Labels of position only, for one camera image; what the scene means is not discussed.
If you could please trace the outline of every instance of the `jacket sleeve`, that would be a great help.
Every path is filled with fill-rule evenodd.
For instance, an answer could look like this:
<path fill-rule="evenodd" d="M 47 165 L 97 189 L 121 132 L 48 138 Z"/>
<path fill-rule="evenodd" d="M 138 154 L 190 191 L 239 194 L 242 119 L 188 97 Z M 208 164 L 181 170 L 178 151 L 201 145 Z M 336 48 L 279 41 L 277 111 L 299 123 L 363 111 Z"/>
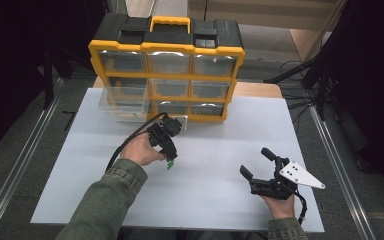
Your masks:
<path fill-rule="evenodd" d="M 118 159 L 101 180 L 88 188 L 57 239 L 117 239 L 127 210 L 146 179 L 142 167 Z"/>
<path fill-rule="evenodd" d="M 270 240 L 307 240 L 307 236 L 295 218 L 269 221 L 268 237 Z"/>

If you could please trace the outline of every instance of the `person's hand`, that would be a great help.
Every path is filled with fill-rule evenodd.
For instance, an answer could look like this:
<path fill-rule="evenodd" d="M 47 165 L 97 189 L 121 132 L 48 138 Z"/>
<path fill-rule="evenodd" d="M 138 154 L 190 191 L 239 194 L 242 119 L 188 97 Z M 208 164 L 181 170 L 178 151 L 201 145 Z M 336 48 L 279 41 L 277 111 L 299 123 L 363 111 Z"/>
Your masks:
<path fill-rule="evenodd" d="M 140 166 L 148 165 L 155 160 L 166 159 L 163 154 L 157 152 L 151 146 L 147 132 L 141 133 L 130 140 L 121 151 L 120 157 L 129 159 Z"/>
<path fill-rule="evenodd" d="M 270 197 L 260 196 L 269 207 L 270 214 L 273 219 L 294 218 L 294 195 L 292 194 L 287 200 L 278 200 Z"/>

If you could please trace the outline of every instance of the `storage organizer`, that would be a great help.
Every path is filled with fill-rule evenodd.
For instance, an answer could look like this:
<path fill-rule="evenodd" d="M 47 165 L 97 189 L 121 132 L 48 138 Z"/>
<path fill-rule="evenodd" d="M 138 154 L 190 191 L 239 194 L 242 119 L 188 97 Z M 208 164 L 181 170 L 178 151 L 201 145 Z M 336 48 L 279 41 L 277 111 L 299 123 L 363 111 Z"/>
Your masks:
<path fill-rule="evenodd" d="M 245 57 L 234 20 L 118 13 L 104 16 L 89 50 L 105 85 L 100 108 L 122 121 L 224 121 Z"/>

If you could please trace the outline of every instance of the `yellow handle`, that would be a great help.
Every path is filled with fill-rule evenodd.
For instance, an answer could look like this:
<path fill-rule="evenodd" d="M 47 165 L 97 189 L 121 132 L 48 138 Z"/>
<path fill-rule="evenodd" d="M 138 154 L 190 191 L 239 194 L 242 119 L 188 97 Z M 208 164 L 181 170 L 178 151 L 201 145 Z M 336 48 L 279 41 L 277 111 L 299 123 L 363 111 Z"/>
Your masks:
<path fill-rule="evenodd" d="M 154 24 L 186 25 L 188 27 L 188 34 L 191 33 L 191 19 L 186 17 L 153 16 L 151 21 L 151 32 L 154 29 Z"/>

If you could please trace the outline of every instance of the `green component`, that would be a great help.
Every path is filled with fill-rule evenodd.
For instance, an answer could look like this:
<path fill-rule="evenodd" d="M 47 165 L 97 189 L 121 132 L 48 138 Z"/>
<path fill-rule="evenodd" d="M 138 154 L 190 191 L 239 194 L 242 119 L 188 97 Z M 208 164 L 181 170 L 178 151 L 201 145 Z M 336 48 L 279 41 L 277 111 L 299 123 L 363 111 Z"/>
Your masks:
<path fill-rule="evenodd" d="M 170 169 L 171 167 L 173 167 L 174 165 L 174 160 L 170 160 L 168 163 L 167 163 L 167 170 Z"/>

